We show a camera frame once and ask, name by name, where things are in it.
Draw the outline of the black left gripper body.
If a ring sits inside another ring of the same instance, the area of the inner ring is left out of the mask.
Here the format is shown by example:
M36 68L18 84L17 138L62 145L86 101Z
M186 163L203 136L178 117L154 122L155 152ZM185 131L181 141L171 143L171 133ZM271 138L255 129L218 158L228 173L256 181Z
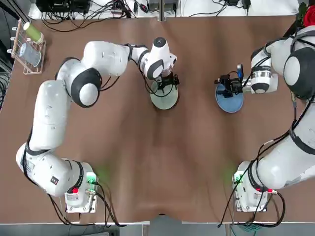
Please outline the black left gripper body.
M161 81L159 82L160 87L165 87L167 85L175 85L179 84L179 79L177 74L170 73L167 76L161 76Z

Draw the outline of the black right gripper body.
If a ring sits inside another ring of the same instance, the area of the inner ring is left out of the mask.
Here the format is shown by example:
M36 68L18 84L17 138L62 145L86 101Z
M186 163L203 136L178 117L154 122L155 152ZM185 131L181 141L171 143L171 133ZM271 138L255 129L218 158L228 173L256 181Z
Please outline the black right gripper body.
M229 75L228 90L232 94L235 94L235 95L242 93L243 92L242 79L239 77L233 77L233 76Z

